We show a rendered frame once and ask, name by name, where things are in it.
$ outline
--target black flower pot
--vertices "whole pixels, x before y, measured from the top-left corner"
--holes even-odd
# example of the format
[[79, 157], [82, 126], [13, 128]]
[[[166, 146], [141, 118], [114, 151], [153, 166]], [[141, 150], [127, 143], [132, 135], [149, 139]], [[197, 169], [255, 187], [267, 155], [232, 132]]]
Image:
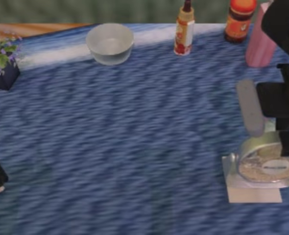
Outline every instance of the black flower pot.
[[6, 67], [4, 68], [4, 72], [4, 75], [0, 75], [0, 89], [8, 91], [11, 89], [21, 72], [19, 71], [15, 60], [11, 63], [7, 63]]

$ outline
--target pink tumbler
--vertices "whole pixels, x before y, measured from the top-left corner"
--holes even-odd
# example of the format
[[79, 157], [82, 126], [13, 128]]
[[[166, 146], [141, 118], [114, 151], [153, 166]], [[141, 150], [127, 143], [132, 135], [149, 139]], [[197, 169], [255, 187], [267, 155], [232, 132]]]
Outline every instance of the pink tumbler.
[[247, 65], [250, 67], [260, 68], [268, 66], [275, 52], [275, 42], [273, 42], [261, 29], [262, 18], [272, 2], [273, 1], [270, 0], [259, 6], [259, 12], [254, 23], [245, 56]]

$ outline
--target blue water texture surface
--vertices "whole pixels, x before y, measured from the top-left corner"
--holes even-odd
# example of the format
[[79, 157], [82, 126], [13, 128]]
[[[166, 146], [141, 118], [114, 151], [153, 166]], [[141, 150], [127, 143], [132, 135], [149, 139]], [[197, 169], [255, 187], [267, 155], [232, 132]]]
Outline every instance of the blue water texture surface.
[[[71, 44], [86, 32], [25, 46]], [[185, 57], [170, 40], [135, 47], [120, 66], [23, 70], [0, 91], [0, 163], [10, 178], [0, 235], [288, 235], [289, 188], [282, 204], [228, 203], [221, 157], [248, 137], [236, 82], [281, 81], [276, 64], [289, 62], [277, 49], [269, 67], [248, 68], [246, 44], [220, 31], [196, 36]]]

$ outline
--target bowl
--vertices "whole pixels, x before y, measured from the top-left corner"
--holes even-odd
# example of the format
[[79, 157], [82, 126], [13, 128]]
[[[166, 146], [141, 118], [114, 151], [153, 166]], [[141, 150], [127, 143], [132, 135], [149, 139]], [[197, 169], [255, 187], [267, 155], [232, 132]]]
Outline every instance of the bowl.
[[133, 32], [119, 23], [104, 23], [91, 29], [86, 44], [93, 58], [104, 65], [118, 65], [130, 56]]

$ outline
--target jar label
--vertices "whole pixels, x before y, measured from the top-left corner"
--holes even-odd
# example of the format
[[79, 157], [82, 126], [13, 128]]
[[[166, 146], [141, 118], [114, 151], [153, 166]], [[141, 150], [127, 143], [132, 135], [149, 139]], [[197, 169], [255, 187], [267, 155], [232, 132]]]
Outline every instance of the jar label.
[[262, 171], [268, 175], [282, 174], [289, 169], [287, 160], [271, 160], [262, 165]]
[[232, 38], [243, 38], [249, 31], [250, 22], [251, 20], [237, 21], [228, 15], [225, 32]]
[[174, 51], [177, 54], [190, 52], [193, 43], [194, 21], [184, 22], [177, 19]]

